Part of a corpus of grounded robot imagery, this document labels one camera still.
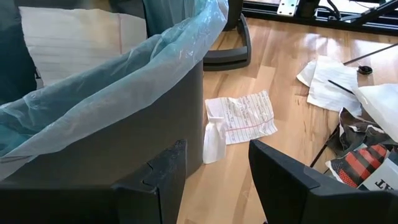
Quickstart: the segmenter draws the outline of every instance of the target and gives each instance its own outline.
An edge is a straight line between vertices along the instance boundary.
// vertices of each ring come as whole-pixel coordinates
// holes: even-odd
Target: lined notebook paper
[[[208,117],[224,118],[226,144],[246,142],[277,131],[267,92],[206,100]]]
[[[353,115],[360,115],[361,103],[358,99],[328,80],[348,90],[358,88],[355,68],[319,60],[311,81],[307,102],[332,111],[340,111],[344,107]]]
[[[84,72],[146,40],[145,20],[99,9],[20,7],[26,45],[44,85]]]

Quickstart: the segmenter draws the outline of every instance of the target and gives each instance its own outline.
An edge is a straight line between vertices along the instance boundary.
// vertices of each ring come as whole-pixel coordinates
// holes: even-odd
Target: blue plastic bag
[[[179,23],[112,61],[0,106],[0,179],[151,105],[203,59],[226,24],[228,2],[161,0],[146,2],[146,11],[151,33]]]

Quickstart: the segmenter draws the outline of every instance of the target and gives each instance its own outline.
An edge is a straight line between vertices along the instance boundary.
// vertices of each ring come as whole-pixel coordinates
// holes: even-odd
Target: paper scrap
[[[203,148],[203,163],[209,164],[216,162],[226,155],[225,129],[226,123],[224,118],[209,117],[209,123],[206,125],[205,131],[205,147]]]
[[[346,108],[353,115],[361,115],[361,103],[357,97],[338,86],[331,80],[349,90],[358,88],[357,72],[353,67],[318,61],[311,81],[307,102],[324,109],[339,112]]]
[[[240,98],[205,101],[209,123],[203,144],[203,162],[216,162],[226,155],[226,145],[250,141],[277,131],[268,93],[264,90]]]
[[[250,141],[277,131],[271,101],[265,90],[237,99],[221,97],[205,103],[209,118],[225,119],[226,144]]]
[[[315,68],[317,67],[317,62],[326,62],[326,63],[334,63],[337,65],[344,66],[343,63],[332,59],[330,57],[319,55],[317,59],[312,60],[307,63],[307,65],[303,68],[303,70],[297,75],[297,79],[302,82],[304,85],[310,87],[313,75],[315,74]]]
[[[147,38],[139,17],[99,9],[20,7],[26,46],[44,85],[94,68]]]

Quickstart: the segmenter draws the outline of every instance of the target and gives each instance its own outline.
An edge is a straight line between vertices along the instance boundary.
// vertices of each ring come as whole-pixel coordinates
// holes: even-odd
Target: black pen
[[[331,80],[328,80],[328,81],[329,81],[331,84],[337,86],[338,88],[341,88],[342,90],[344,90],[344,91],[346,91],[346,92],[351,93],[352,95],[354,95],[354,93],[353,93],[351,90],[348,90],[348,89],[346,89],[345,87],[343,87],[343,86],[341,86],[341,85],[339,85],[339,84],[337,84],[337,83],[335,83],[335,82],[333,82],[333,81],[331,81]]]

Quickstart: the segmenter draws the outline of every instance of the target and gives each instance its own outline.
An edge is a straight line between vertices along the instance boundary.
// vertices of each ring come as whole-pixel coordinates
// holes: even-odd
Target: chair base
[[[209,50],[203,59],[204,71],[223,71],[243,68],[251,61],[251,41],[246,18],[241,14],[237,30],[243,40],[243,47],[228,50]]]

